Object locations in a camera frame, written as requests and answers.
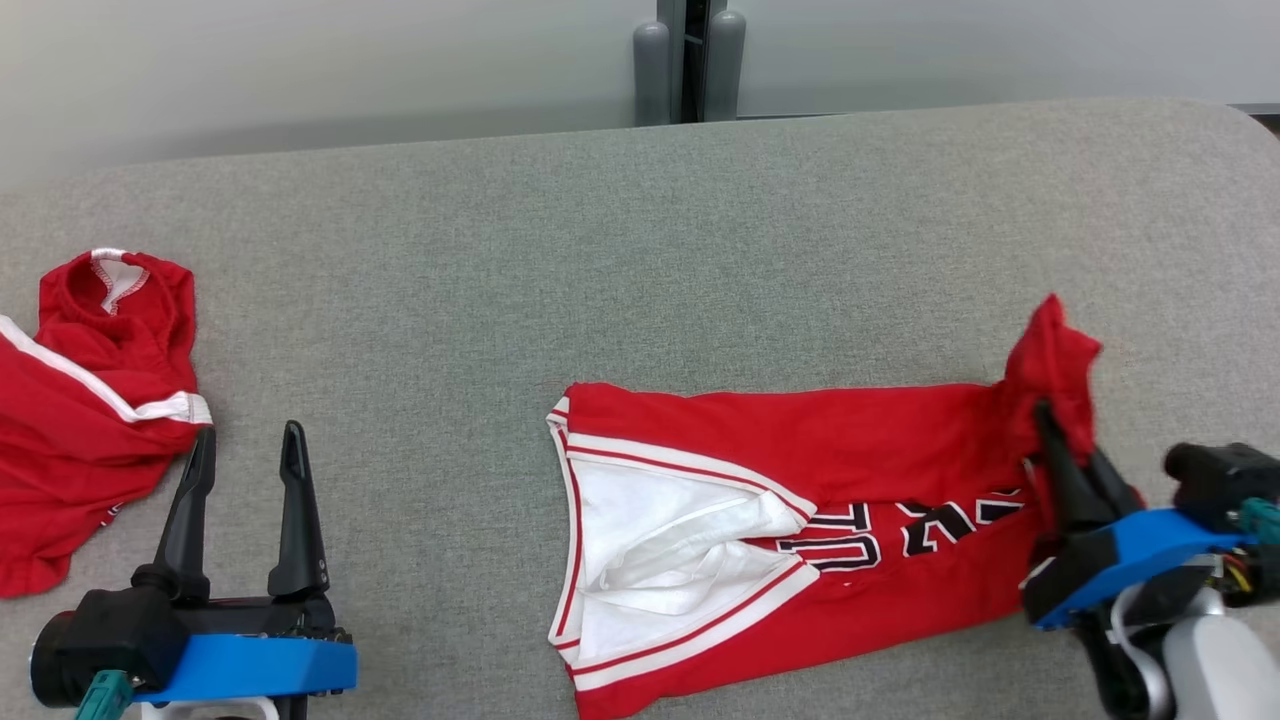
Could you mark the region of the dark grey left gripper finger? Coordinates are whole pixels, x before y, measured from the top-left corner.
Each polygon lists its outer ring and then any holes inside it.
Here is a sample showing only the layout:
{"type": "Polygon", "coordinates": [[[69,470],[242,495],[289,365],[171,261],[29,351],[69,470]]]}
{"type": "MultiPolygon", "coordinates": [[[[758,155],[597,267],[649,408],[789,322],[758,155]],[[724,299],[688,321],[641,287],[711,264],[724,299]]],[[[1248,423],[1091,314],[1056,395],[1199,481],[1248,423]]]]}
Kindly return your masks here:
{"type": "Polygon", "coordinates": [[[138,566],[133,587],[151,587],[172,601],[210,600],[204,573],[206,502],[216,479],[216,432],[197,432],[152,562],[138,566]]]}
{"type": "Polygon", "coordinates": [[[268,593],[278,600],[306,600],[330,587],[314,474],[305,429],[287,421],[279,477],[284,487],[279,553],[268,575],[268,593]]]}

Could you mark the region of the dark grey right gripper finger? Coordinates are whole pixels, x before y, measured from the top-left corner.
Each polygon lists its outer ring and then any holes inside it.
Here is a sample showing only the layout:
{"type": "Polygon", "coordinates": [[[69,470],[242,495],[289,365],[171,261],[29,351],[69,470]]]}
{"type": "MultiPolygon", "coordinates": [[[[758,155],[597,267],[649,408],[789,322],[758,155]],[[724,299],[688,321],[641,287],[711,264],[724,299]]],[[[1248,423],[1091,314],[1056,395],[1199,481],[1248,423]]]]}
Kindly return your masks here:
{"type": "Polygon", "coordinates": [[[1103,450],[1092,454],[1092,489],[1096,521],[1116,521],[1146,510],[1140,493],[1123,479],[1103,450]]]}
{"type": "Polygon", "coordinates": [[[1094,491],[1085,468],[1073,455],[1048,400],[1036,404],[1036,429],[1056,532],[1064,537],[1079,536],[1108,525],[1114,520],[1111,507],[1094,491]]]}

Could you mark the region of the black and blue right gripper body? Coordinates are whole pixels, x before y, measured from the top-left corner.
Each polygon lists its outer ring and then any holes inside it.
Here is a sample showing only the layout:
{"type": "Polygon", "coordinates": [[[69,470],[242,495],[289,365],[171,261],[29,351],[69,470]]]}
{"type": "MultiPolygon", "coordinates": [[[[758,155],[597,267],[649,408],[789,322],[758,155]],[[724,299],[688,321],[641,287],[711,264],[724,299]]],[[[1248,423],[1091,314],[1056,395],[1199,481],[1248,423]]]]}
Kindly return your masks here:
{"type": "Polygon", "coordinates": [[[1249,534],[1211,532],[1178,510],[1135,512],[1060,541],[1032,565],[1021,583],[1021,606],[1033,626],[1059,629],[1197,556],[1248,543],[1249,534]]]}

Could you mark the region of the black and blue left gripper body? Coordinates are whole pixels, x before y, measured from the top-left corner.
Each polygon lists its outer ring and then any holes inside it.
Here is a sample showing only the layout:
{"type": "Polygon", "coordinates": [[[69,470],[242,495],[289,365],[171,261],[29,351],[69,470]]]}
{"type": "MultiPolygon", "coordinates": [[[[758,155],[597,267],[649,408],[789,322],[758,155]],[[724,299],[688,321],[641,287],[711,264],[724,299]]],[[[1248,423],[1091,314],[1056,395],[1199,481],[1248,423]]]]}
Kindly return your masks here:
{"type": "Polygon", "coordinates": [[[143,702],[289,698],[358,684],[358,651],[326,598],[212,600],[177,616],[189,642],[169,683],[143,702]]]}

